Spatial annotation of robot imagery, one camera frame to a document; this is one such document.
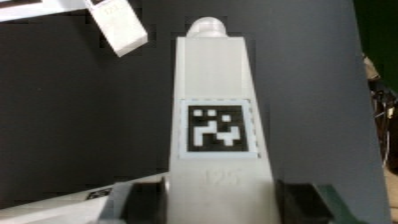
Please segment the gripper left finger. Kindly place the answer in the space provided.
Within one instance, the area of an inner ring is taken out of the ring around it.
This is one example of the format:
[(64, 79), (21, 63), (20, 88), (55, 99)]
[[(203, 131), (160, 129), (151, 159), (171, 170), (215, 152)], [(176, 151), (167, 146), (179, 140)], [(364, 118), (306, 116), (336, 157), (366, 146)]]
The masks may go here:
[(126, 185), (123, 221), (126, 224), (167, 224), (167, 183), (163, 178)]

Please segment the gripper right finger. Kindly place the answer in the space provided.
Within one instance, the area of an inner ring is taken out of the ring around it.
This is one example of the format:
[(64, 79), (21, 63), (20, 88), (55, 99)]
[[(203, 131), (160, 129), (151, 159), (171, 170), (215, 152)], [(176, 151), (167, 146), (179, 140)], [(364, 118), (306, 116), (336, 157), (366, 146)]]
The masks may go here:
[(355, 216), (332, 185), (279, 180), (275, 195), (283, 224), (355, 224)]

